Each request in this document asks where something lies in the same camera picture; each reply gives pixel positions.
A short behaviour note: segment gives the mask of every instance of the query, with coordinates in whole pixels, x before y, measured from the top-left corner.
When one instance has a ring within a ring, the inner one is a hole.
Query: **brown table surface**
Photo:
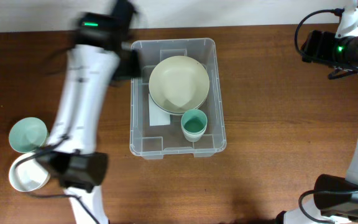
[[[337,25],[307,25],[335,31]],[[227,148],[147,161],[129,150],[130,83],[110,88],[98,129],[109,154],[104,210],[112,223],[230,223],[274,218],[297,207],[320,174],[344,177],[358,134],[358,77],[329,81],[330,68],[303,63],[295,26],[140,30],[138,39],[210,37],[216,42]],[[52,127],[65,63],[41,67],[67,47],[69,32],[0,34],[0,223],[74,223],[67,199],[34,199],[8,181],[20,154],[8,143],[12,125],[35,116]],[[60,193],[55,180],[43,194]]]

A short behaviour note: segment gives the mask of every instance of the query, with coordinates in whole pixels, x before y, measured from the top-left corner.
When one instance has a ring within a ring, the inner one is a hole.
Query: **green light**
[[[98,26],[99,24],[94,22],[84,22],[84,26]]]

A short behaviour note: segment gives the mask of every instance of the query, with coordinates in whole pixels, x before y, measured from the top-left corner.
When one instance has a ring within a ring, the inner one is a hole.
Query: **cup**
[[[189,142],[200,140],[205,133],[208,119],[201,110],[188,110],[181,117],[181,130]]]
[[[35,159],[22,163],[14,170],[19,161],[32,155],[34,152],[19,156],[9,169],[9,182],[13,188],[20,192],[37,190],[43,187],[50,178],[49,173]]]
[[[24,118],[18,121],[9,133],[9,144],[21,153],[32,152],[43,146],[48,138],[44,122],[38,118]]]

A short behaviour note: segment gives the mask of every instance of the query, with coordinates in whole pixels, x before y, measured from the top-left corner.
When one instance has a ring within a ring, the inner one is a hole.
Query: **green cup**
[[[187,141],[196,142],[206,131],[208,119],[201,110],[188,110],[181,117],[181,129]]]
[[[12,127],[9,144],[17,152],[28,153],[43,146],[47,138],[48,130],[44,122],[38,118],[24,118]]]

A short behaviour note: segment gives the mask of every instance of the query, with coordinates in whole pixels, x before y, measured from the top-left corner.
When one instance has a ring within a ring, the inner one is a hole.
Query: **white wall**
[[[133,0],[143,13],[141,27],[206,27],[297,24],[318,9],[352,0]],[[80,12],[110,11],[115,0],[0,0],[0,32],[68,30]],[[338,22],[330,14],[309,23]]]

